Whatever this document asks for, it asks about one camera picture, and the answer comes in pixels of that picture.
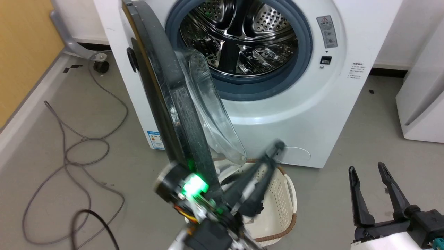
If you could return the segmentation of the white front-load washing machine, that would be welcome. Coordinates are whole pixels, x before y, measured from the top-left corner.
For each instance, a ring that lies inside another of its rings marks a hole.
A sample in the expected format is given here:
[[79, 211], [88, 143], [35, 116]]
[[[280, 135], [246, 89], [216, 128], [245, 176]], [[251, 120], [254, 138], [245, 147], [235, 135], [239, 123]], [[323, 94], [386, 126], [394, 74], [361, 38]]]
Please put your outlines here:
[[[166, 19], [178, 0], [143, 1], [152, 8], [165, 31]], [[142, 128], [145, 133], [159, 132], [140, 74], [132, 70], [128, 60], [126, 49], [133, 49], [134, 33], [124, 19], [121, 0], [93, 2]], [[279, 139], [285, 147], [300, 147], [311, 154], [311, 159], [301, 166], [321, 169], [343, 130], [403, 0], [293, 2], [305, 15], [313, 39], [312, 57], [301, 78], [286, 91], [259, 101], [220, 98], [246, 151], [246, 161], [258, 159], [268, 145]], [[317, 22], [317, 17], [328, 15], [332, 17], [338, 41], [338, 46], [330, 49], [324, 46]], [[331, 64], [321, 65], [322, 56], [332, 56]], [[366, 68], [360, 80], [347, 78], [353, 62], [363, 63]]]

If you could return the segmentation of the grey warning sticker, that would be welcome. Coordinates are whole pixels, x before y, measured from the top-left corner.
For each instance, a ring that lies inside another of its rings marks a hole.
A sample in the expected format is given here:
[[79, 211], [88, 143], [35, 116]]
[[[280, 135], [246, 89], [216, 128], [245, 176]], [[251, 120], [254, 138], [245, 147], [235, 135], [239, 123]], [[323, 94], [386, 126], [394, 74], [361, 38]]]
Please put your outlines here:
[[338, 41], [332, 17], [330, 15], [319, 16], [316, 18], [316, 21], [320, 27], [325, 48], [336, 48], [338, 46]]

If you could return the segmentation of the small printed text sticker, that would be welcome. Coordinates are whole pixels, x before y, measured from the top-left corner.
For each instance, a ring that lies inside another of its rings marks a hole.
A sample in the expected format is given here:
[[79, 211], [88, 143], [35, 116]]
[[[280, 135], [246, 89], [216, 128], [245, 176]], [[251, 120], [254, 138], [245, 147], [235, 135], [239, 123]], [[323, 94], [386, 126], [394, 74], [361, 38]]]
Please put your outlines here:
[[360, 80], [365, 73], [365, 66], [361, 62], [352, 62], [351, 67], [349, 68], [349, 72], [347, 74], [347, 78]]

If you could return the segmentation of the white cabinet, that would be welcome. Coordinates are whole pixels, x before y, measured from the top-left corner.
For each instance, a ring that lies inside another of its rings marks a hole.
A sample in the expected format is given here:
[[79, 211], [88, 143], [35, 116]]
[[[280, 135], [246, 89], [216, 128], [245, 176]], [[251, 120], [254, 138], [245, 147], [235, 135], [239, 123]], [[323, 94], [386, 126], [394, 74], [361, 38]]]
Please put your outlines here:
[[444, 144], [444, 17], [395, 97], [404, 138]]

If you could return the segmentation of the black round washing machine door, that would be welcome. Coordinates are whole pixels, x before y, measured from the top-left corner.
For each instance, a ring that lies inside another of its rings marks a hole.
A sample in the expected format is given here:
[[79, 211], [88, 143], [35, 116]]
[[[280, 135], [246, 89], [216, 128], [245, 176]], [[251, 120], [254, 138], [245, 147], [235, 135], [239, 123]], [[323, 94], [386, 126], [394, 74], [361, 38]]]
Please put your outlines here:
[[246, 151], [218, 94], [204, 55], [173, 49], [146, 1], [121, 0], [142, 85], [171, 162], [196, 172], [216, 194], [216, 158], [246, 163]]

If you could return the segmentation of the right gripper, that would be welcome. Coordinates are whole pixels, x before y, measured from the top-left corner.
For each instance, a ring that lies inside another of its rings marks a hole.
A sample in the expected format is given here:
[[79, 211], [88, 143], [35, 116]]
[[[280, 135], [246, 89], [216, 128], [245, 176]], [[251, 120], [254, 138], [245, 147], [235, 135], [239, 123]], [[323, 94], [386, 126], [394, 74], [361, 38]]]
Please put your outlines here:
[[385, 163], [379, 174], [393, 206], [393, 218], [376, 223], [369, 213], [354, 166], [348, 169], [353, 223], [358, 227], [351, 250], [444, 250], [444, 215], [436, 209], [421, 211], [410, 205]]

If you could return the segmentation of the grey metal stand leg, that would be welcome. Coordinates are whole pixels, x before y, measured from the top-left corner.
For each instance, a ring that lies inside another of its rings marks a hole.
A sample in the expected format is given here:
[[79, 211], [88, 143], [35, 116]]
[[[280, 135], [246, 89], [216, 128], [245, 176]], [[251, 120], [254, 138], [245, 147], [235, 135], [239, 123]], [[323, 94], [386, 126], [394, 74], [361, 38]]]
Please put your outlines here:
[[96, 52], [93, 50], [86, 49], [75, 41], [73, 36], [65, 25], [62, 17], [57, 12], [57, 10], [52, 10], [50, 13], [50, 18], [57, 29], [62, 41], [65, 44], [65, 53], [68, 55], [73, 55], [76, 57], [89, 59], [94, 62], [104, 62], [107, 59], [107, 55], [102, 52]]

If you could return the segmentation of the round white filter cover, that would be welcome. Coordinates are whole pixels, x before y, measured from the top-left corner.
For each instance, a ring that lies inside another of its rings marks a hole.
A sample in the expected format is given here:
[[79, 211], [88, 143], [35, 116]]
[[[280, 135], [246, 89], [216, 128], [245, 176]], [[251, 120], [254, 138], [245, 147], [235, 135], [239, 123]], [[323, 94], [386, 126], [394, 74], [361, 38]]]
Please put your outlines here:
[[301, 166], [311, 159], [311, 154], [303, 148], [287, 146], [275, 154], [275, 158], [282, 164]]

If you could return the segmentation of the cream perforated laundry basket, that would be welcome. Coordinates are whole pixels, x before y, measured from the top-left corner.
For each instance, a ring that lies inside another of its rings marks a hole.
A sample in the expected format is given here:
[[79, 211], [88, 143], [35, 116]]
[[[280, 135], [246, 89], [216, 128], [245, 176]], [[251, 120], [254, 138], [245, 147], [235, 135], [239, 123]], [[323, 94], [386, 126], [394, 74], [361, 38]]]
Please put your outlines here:
[[[223, 180], [232, 174], [242, 173], [258, 159], [248, 159], [244, 165], [236, 165], [228, 159], [216, 158], [214, 161], [218, 179], [224, 191], [228, 184]], [[262, 200], [262, 211], [255, 217], [243, 217], [243, 223], [250, 236], [266, 249], [280, 241], [296, 223], [297, 196], [291, 178], [278, 164], [274, 176]]]

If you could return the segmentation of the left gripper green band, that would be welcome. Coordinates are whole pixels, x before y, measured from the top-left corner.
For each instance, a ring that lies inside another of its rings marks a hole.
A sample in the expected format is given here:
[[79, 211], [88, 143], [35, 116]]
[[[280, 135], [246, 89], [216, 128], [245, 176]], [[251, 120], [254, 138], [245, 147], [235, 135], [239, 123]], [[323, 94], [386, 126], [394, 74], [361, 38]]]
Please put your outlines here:
[[[255, 217], [261, 213], [277, 168], [274, 158], [285, 146], [276, 140], [252, 166], [224, 179], [222, 185], [231, 185], [216, 194], [211, 194], [209, 185], [188, 166], [169, 163], [158, 176], [154, 191], [186, 219], [186, 224], [168, 250], [259, 250], [241, 215]], [[263, 166], [265, 174], [257, 182], [255, 174]], [[227, 203], [217, 203], [214, 198], [225, 198]]]

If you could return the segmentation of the grey-blue rubber door gasket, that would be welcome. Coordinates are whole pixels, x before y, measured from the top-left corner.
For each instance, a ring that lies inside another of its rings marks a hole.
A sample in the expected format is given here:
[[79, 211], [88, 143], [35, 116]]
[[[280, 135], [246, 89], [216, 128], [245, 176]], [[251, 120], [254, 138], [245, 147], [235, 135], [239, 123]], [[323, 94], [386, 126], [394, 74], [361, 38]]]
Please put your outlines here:
[[[193, 7], [204, 1], [178, 0], [173, 4], [165, 22], [165, 31], [174, 48], [188, 48], [182, 40], [179, 31], [180, 24]], [[271, 98], [294, 85], [308, 68], [313, 52], [313, 39], [309, 23], [301, 9], [293, 0], [261, 1], [279, 10], [290, 22], [298, 39], [298, 50], [293, 59], [282, 68], [259, 77], [232, 77], [222, 75], [210, 68], [216, 89], [223, 99], [230, 101], [259, 101]]]

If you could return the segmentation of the stainless steel perforated drum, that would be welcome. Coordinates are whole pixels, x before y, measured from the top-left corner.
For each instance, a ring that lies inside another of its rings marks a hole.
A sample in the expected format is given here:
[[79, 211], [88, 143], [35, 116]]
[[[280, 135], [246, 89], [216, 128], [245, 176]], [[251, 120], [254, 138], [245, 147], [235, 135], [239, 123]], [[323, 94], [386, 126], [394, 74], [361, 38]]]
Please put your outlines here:
[[179, 28], [185, 46], [200, 51], [216, 72], [259, 77], [282, 68], [298, 50], [290, 22], [261, 0], [205, 0]]

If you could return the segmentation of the blue energy label sticker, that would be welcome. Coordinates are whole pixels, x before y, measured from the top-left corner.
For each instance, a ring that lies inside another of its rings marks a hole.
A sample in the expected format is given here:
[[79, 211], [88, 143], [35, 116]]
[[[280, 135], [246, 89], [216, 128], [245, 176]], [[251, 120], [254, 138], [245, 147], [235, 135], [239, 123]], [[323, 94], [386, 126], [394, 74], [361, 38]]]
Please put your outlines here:
[[147, 131], [146, 134], [152, 149], [165, 150], [161, 135], [158, 131]]

